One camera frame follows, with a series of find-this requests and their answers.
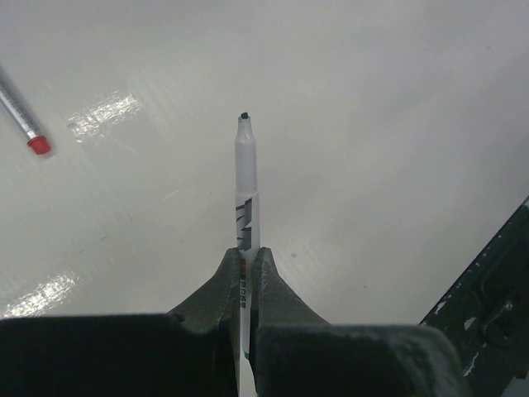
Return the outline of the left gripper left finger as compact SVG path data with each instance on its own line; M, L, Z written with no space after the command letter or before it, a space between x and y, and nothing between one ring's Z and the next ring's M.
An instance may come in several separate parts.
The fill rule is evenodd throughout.
M2 320L2 395L238 395L239 262L166 313Z

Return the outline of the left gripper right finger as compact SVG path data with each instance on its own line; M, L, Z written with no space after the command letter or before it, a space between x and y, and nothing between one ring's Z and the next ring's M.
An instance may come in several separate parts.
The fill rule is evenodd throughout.
M260 396L471 394L441 331L331 324L288 286L266 247L253 269L250 365Z

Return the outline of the green-end white marker pen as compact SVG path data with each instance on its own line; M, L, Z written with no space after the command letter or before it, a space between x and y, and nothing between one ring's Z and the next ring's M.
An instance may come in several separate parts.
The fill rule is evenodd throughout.
M240 255L241 353L248 360L253 267L260 249L260 198L256 140L247 112L238 117L235 176L236 248Z

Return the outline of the red-end marker pen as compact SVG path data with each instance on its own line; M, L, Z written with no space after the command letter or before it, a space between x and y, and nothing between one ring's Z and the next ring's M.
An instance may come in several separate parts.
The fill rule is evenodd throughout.
M36 155L49 154L52 147L40 123L32 116L3 68L1 68L1 104L25 137L27 146Z

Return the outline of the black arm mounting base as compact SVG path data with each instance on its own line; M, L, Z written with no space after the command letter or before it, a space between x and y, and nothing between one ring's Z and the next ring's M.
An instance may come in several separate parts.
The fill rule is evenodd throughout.
M528 375L528 204L523 203L421 321L455 347L472 394Z

